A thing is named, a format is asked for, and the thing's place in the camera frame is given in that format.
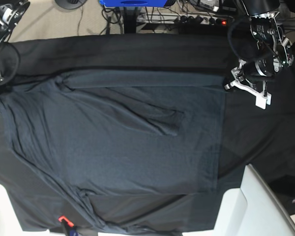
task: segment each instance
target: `red clip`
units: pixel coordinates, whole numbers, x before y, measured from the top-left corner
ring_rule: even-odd
[[[71,228],[74,227],[74,224],[73,224],[71,221],[69,221],[69,220],[67,219],[67,217],[65,217],[64,215],[61,216],[61,217],[58,219],[58,221],[60,221],[60,222],[62,222],[62,220],[65,220],[65,222],[67,222],[68,226],[70,226]]]

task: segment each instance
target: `blue bin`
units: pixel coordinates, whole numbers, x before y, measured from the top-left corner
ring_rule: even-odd
[[[126,6],[155,6],[164,7],[167,0],[100,0],[106,7],[126,7]]]

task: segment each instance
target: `blue container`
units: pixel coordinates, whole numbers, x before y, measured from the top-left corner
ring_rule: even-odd
[[[100,4],[106,7],[125,7],[125,6],[156,6],[163,7],[167,0],[100,0]]]

